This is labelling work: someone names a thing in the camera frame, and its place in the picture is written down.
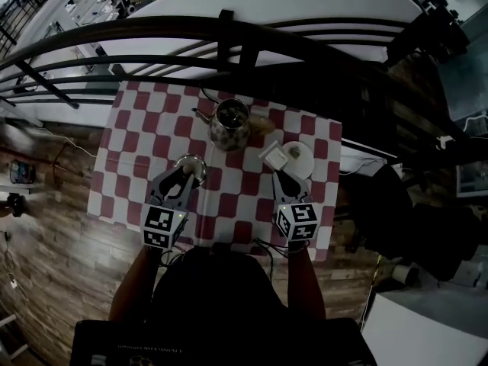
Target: metal railing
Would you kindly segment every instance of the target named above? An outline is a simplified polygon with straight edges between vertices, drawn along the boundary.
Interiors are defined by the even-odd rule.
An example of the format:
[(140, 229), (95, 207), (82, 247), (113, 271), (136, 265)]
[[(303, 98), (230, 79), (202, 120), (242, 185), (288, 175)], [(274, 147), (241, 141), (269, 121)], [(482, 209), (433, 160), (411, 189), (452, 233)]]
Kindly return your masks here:
[[(307, 27), (307, 26), (321, 26), (328, 24), (339, 24), (342, 28), (327, 28), (327, 29), (313, 29), (313, 30), (295, 30), (296, 27)], [(344, 25), (350, 24), (351, 27), (343, 27)], [(375, 28), (358, 28), (358, 25), (366, 26), (377, 26), (385, 27), (388, 30), (378, 30)], [(374, 19), (374, 18), (313, 18), (313, 19), (301, 19), (294, 21), (281, 21), (276, 23), (269, 23), (265, 25), (266, 27), (275, 28), (278, 30), (286, 30), (293, 34), (300, 35), (302, 37), (317, 37), (322, 35), (338, 35), (339, 37), (334, 39), (320, 40), (320, 42), (328, 45), (371, 45), (387, 47), (390, 42), (387, 40), (375, 40), (375, 39), (348, 39), (348, 35), (364, 35), (364, 36), (377, 36), (377, 37), (389, 37), (391, 39), (397, 37), (400, 32), (408, 26), (408, 23), (402, 21), (390, 21), (385, 19)], [(209, 57), (217, 52), (217, 43), (211, 41), (202, 41), (190, 45), (188, 47), (182, 47), (171, 53), (172, 56), (180, 56), (183, 53), (191, 52), (192, 50), (200, 49), (201, 47), (208, 47), (204, 50), (198, 50), (197, 52), (187, 54), (187, 56), (192, 57)], [(240, 56), (240, 51), (231, 52), (230, 56)], [(141, 66), (130, 73), (136, 74), (145, 69), (150, 68), (156, 64), (149, 63)], [(170, 65), (156, 66), (155, 68), (145, 71), (145, 75), (168, 75), (175, 72), (180, 72), (186, 67), (178, 67), (172, 70), (166, 70), (170, 68)]]
[[(324, 22), (323, 19), (314, 19), (314, 21)], [(76, 28), (40, 40), (4, 58), (0, 62), (0, 72), (11, 66), (17, 66), (21, 72), (16, 72), (0, 79), (0, 83), (5, 84), (4, 87), (0, 88), (0, 103), (14, 108), (16, 103), (22, 102), (61, 102), (77, 108), (80, 102), (110, 104), (111, 100), (72, 98), (72, 95), (94, 95), (96, 97), (96, 95), (114, 95), (116, 92), (116, 89), (109, 88), (60, 89), (56, 87), (58, 84), (137, 81), (191, 85), (266, 101), (275, 101), (322, 117), (339, 120), (343, 122), (342, 135), (345, 140), (343, 144), (386, 157), (391, 163), (402, 162), (404, 156), (407, 156), (410, 164), (421, 167), (422, 165), (417, 160), (419, 158), (428, 159), (429, 157), (425, 153), (431, 153), (430, 158), (434, 158), (432, 153), (435, 154), (436, 138), (430, 132), (423, 130), (399, 115), (394, 115), (390, 111), (381, 110), (379, 112), (381, 106), (378, 106), (378, 104), (361, 100), (355, 101), (354, 104), (352, 104), (353, 102), (345, 101), (348, 91), (354, 86), (356, 89), (359, 88), (359, 91), (361, 88), (367, 88), (371, 94), (379, 94), (379, 98), (392, 98), (404, 104), (416, 116), (425, 118), (445, 135), (452, 136), (460, 145), (466, 145), (472, 141), (447, 115), (436, 112), (435, 106), (429, 98), (413, 91), (402, 82), (389, 76), (382, 69), (377, 68), (374, 64), (361, 61), (347, 53), (334, 49), (327, 45), (326, 42), (309, 39), (306, 36), (310, 35), (310, 32), (304, 34), (302, 31), (294, 34), (291, 31), (285, 32), (273, 28), (291, 28), (296, 25), (303, 25), (303, 22), (284, 22), (273, 24), (272, 26), (260, 26), (239, 21), (224, 21), (219, 18), (169, 16), (129, 18)], [(404, 24), (395, 22), (394, 24), (390, 23), (390, 25), (401, 27)], [(54, 50), (86, 43), (127, 38), (179, 38), (200, 42), (165, 56), (99, 56), (62, 61), (35, 68), (25, 62), (35, 56)], [(212, 43), (217, 44), (216, 47), (211, 48), (214, 50), (213, 53), (217, 53), (214, 58), (205, 58), (205, 56), (208, 56), (208, 50), (204, 53), (194, 53), (190, 56), (181, 55), (184, 52), (192, 51), (197, 47), (211, 45)], [(232, 55), (230, 52), (231, 47), (240, 47), (240, 58), (237, 63), (228, 60)], [(256, 66), (258, 55), (261, 51), (278, 53), (298, 59), (301, 62)], [(143, 64), (143, 66), (142, 69), (135, 69), (130, 73), (120, 69), (119, 72), (112, 75), (85, 75), (60, 79), (45, 79), (40, 75), (40, 72), (54, 69), (109, 63), (139, 63)], [(191, 79), (168, 77), (164, 73), (152, 75), (161, 70), (167, 73), (164, 67), (169, 66), (206, 68), (214, 70), (215, 73)], [(23, 75), (30, 76), (34, 82), (13, 85), (8, 83)], [(44, 87), (44, 90), (20, 94), (11, 93), (12, 90), (28, 88), (34, 85), (40, 85)], [(35, 95), (54, 95), (56, 98), (28, 100), (29, 97)], [(376, 134), (385, 134), (384, 141), (387, 141), (385, 147), (379, 148), (379, 150), (364, 148), (361, 144), (370, 144), (368, 135), (364, 133), (357, 134), (358, 131), (362, 131), (361, 124), (354, 125), (354, 123), (349, 123), (350, 115), (355, 113), (364, 114), (366, 110), (370, 113), (378, 111), (376, 115), (379, 116), (379, 119), (377, 120), (385, 121), (385, 126), (379, 124), (378, 131), (375, 132)], [(419, 136), (420, 146), (424, 147), (409, 152), (400, 150), (398, 143), (401, 139), (395, 134), (392, 135), (391, 131), (388, 131), (386, 125), (389, 123), (394, 126), (401, 126), (403, 129)], [(359, 143), (359, 145), (351, 143), (351, 140)], [(477, 150), (474, 151), (460, 149), (461, 152), (464, 152), (463, 159), (469, 160), (473, 156), (478, 156), (477, 152), (480, 150), (478, 146), (480, 145), (484, 144), (476, 143)], [(436, 159), (438, 160), (436, 164), (452, 161), (452, 159), (448, 159), (447, 155), (442, 159), (437, 156)]]
[(17, 45), (22, 30), (47, 0), (8, 0), (0, 9), (0, 58)]

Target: cable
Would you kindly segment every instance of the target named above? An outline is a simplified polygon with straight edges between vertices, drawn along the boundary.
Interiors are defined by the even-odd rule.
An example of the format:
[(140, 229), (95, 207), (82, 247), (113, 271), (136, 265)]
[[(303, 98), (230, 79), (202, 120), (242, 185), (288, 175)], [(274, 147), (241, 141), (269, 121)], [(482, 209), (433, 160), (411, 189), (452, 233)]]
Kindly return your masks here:
[(258, 244), (258, 246), (263, 248), (266, 251), (266, 253), (269, 255), (269, 257), (271, 258), (271, 263), (269, 266), (269, 281), (272, 282), (273, 281), (273, 265), (275, 264), (275, 260), (273, 259), (273, 254), (269, 251), (269, 249), (267, 249), (261, 243), (257, 242), (256, 244)]
[(305, 248), (307, 248), (310, 245), (310, 241), (309, 240), (305, 240), (306, 244), (302, 248), (298, 249), (297, 251), (290, 252), (289, 249), (285, 249), (285, 250), (282, 250), (281, 249), (281, 248), (286, 248), (286, 247), (277, 246), (276, 244), (271, 244), (270, 242), (266, 242), (264, 240), (261, 240), (260, 238), (256, 238), (253, 241), (256, 244), (259, 244), (260, 246), (267, 246), (268, 248), (274, 249), (278, 254), (280, 254), (284, 258), (288, 258), (290, 254), (298, 253), (298, 252), (304, 250)]
[(466, 131), (467, 130), (467, 123), (470, 121), (470, 120), (477, 120), (477, 119), (481, 119), (481, 118), (486, 118), (488, 119), (488, 116), (485, 115), (485, 114), (481, 114), (481, 115), (478, 115), (477, 117), (468, 117), (466, 118), (466, 121), (464, 122), (464, 129), (463, 131)]
[(344, 173), (344, 172), (340, 172), (339, 174), (340, 174), (341, 176), (346, 176), (346, 175), (350, 175), (350, 174), (355, 174), (357, 171), (359, 171), (359, 170), (360, 170), (361, 168), (363, 168), (364, 166), (366, 166), (366, 165), (370, 165), (370, 164), (372, 164), (372, 163), (374, 163), (374, 162), (382, 162), (383, 164), (386, 164), (386, 163), (387, 163), (387, 160), (386, 160), (386, 159), (373, 159), (373, 160), (371, 160), (371, 161), (369, 161), (369, 162), (363, 162), (363, 163), (362, 163), (362, 164), (361, 164), (361, 165), (360, 165), (360, 166), (359, 166), (359, 167), (358, 167), (356, 170), (354, 170), (354, 171), (351, 171), (351, 172), (346, 172), (346, 173)]
[(371, 292), (373, 291), (374, 282), (376, 281), (376, 277), (378, 276), (378, 271), (380, 268), (381, 259), (383, 258), (382, 255), (378, 255), (378, 259), (376, 261), (376, 268), (374, 269), (373, 281), (371, 281), (371, 286), (368, 291), (368, 298), (366, 299), (366, 305), (364, 305), (363, 313), (361, 314), (361, 319), (359, 320), (359, 329), (363, 332), (364, 328), (364, 318), (366, 317), (366, 312), (368, 311), (369, 300), (371, 298)]
[(59, 136), (57, 134), (54, 134), (52, 132), (50, 132), (48, 129), (46, 129), (45, 127), (38, 127), (34, 124), (32, 124), (31, 122), (29, 122), (29, 124), (31, 124), (33, 127), (37, 128), (37, 129), (40, 129), (40, 130), (45, 130), (46, 132), (48, 132), (51, 136), (54, 136), (54, 137), (58, 137), (58, 138), (64, 138), (65, 140), (68, 140), (68, 142), (73, 145), (75, 148), (78, 148), (78, 149), (81, 149), (83, 152), (85, 152), (86, 154), (90, 155), (91, 157), (94, 157), (94, 158), (97, 158), (96, 155), (92, 155), (88, 150), (86, 150), (85, 148), (82, 148), (81, 146), (78, 146), (76, 145), (73, 141), (71, 141), (68, 137), (66, 136)]
[(264, 240), (261, 240), (261, 239), (254, 239), (253, 240), (256, 244), (258, 244), (259, 246), (265, 248), (267, 247), (266, 249), (268, 248), (272, 248), (273, 250), (275, 250), (278, 254), (280, 254), (281, 256), (283, 256), (284, 258), (287, 258), (287, 256), (285, 255), (284, 251), (280, 250), (279, 248), (283, 248), (283, 246), (276, 246), (275, 244), (271, 244), (269, 242), (266, 242)]
[[(182, 247), (179, 247), (179, 246), (173, 246), (173, 248), (179, 249), (179, 250), (180, 250), (182, 253), (178, 253), (178, 254), (176, 254), (175, 256), (173, 256), (173, 257), (171, 258), (171, 260), (169, 260), (169, 254), (170, 254), (171, 252), (173, 252), (173, 250), (172, 250), (172, 249), (170, 249), (170, 250), (168, 250), (168, 251), (164, 251), (164, 252), (161, 254), (161, 258), (160, 258), (160, 262), (159, 262), (159, 267), (166, 267), (166, 268), (168, 268), (170, 265), (172, 265), (172, 264), (175, 262), (175, 260), (176, 260), (178, 257), (180, 257), (180, 256), (185, 256), (186, 251), (185, 251), (185, 250), (184, 250)], [(163, 263), (163, 262), (162, 262), (162, 257), (163, 257), (164, 255), (166, 255), (166, 263)]]
[[(164, 252), (161, 254), (161, 258), (160, 258), (160, 261), (159, 261), (159, 267), (168, 267), (169, 255), (167, 255), (167, 254), (169, 254), (169, 253), (171, 253), (171, 252), (172, 252), (172, 250), (170, 249), (170, 250), (168, 250), (168, 251), (164, 251)], [(162, 262), (162, 257), (163, 257), (164, 255), (167, 255), (167, 256), (166, 256), (166, 263), (163, 263), (163, 262)]]
[(360, 159), (360, 160), (381, 160), (383, 161), (384, 159), (382, 157), (362, 157), (362, 156), (356, 156), (356, 155), (341, 155), (341, 157), (350, 157), (351, 159)]
[(218, 101), (216, 101), (215, 99), (213, 99), (213, 98), (211, 98), (210, 96), (208, 96), (208, 94), (205, 92), (204, 87), (201, 87), (200, 89), (201, 89), (201, 91), (204, 93), (204, 95), (205, 95), (205, 97), (206, 97), (207, 99), (211, 100), (213, 103), (219, 103), (219, 102), (218, 102)]
[(186, 250), (184, 250), (182, 247), (177, 246), (176, 244), (173, 245), (173, 248), (178, 249), (179, 251), (182, 251), (183, 253), (186, 253)]
[[(21, 284), (19, 283), (19, 281), (17, 280), (17, 278), (15, 277), (14, 275), (14, 270), (15, 270), (15, 263), (14, 263), (14, 258), (12, 256), (12, 254), (10, 253), (10, 251), (8, 251), (8, 249), (10, 248), (10, 236), (7, 234), (7, 232), (3, 232), (4, 234), (4, 238), (5, 238), (5, 243), (7, 245), (7, 247), (5, 248), (5, 251), (3, 252), (3, 256), (4, 256), (4, 265), (5, 267), (7, 268), (7, 276), (8, 276), (8, 280), (9, 282), (12, 284), (13, 282), (15, 282), (17, 284), (17, 287), (19, 288), (19, 290), (21, 291), (21, 293), (24, 293), (23, 294), (23, 297), (25, 298), (26, 301), (29, 301), (29, 297), (27, 296), (27, 293), (26, 291), (24, 290), (24, 288), (21, 286)], [(17, 292), (15, 291), (15, 287), (13, 287), (14, 289), (14, 303), (17, 303)]]

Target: wooden floor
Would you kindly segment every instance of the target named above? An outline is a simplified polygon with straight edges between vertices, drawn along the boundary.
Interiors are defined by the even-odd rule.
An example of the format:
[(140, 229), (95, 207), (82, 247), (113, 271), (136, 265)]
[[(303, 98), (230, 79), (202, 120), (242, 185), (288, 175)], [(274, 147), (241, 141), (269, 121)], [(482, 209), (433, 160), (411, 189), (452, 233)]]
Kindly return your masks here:
[[(72, 137), (89, 152), (97, 152), (101, 130), (57, 124), (47, 127)], [(86, 214), (95, 158), (65, 145), (62, 139), (7, 124), (0, 126), (0, 145), (50, 160), (62, 149), (61, 164), (79, 173), (56, 171), (54, 178), (49, 166), (37, 164), (39, 183), (33, 194), (26, 196), (29, 213), (21, 218), (0, 219), (0, 230), (11, 235), (11, 273), (19, 283), (15, 291), (9, 286), (9, 273), (1, 254), (0, 310), (4, 315), (17, 314), (17, 334), (23, 335), (22, 339), (47, 362), (66, 365), (75, 324), (81, 319), (107, 319), (114, 292), (141, 248), (140, 237)], [(0, 184), (8, 180), (12, 159), (0, 153)], [(454, 196), (453, 175), (452, 170), (429, 174), (428, 190), (411, 188), (410, 195), (415, 202), (449, 202)], [(348, 204), (346, 178), (349, 176), (342, 177), (339, 183), (337, 207)], [(363, 248), (355, 254), (345, 251), (355, 234), (353, 221), (345, 218), (336, 218), (327, 261), (316, 263), (315, 269), (327, 316), (359, 320), (377, 254)], [(0, 249), (4, 252), (6, 248), (0, 233)], [(268, 270), (267, 259), (260, 262)], [(286, 303), (286, 262), (275, 262), (274, 269), (273, 286)], [(18, 364), (37, 364), (29, 354), (22, 357)]]

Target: desk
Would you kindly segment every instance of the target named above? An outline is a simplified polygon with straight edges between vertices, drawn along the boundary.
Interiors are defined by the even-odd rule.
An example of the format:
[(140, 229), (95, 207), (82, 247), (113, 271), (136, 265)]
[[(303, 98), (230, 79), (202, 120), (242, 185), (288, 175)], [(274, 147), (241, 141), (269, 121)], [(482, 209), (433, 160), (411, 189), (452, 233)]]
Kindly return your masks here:
[(149, 181), (181, 155), (193, 153), (207, 163), (207, 179), (191, 193), (189, 221), (178, 241), (198, 246), (232, 243), (234, 250), (263, 255), (250, 244), (252, 238), (278, 245), (285, 240), (271, 223), (271, 170), (258, 154), (275, 140), (300, 141), (314, 153), (315, 169), (306, 183), (314, 201), (323, 206), (319, 235), (310, 243), (309, 254), (312, 260), (325, 260), (339, 186), (342, 125), (282, 104), (218, 94), (219, 99), (234, 97), (251, 104), (252, 113), (271, 118), (276, 130), (250, 141), (244, 151), (225, 153), (211, 144), (207, 125), (191, 110), (210, 113), (214, 108), (199, 88), (122, 83), (98, 150), (88, 213), (139, 232)]

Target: small white plate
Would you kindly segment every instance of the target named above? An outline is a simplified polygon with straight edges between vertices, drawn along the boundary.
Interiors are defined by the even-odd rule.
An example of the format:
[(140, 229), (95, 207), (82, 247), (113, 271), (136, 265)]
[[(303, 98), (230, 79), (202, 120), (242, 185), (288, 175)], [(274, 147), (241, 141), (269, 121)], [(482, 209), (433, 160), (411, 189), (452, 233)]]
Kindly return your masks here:
[[(284, 167), (285, 170), (293, 172), (303, 180), (312, 175), (315, 159), (313, 158), (312, 151), (307, 145), (299, 143), (298, 141), (291, 141), (285, 143), (282, 147), (288, 157), (288, 164)], [(296, 159), (290, 155), (290, 150), (293, 148), (297, 148), (300, 153)]]

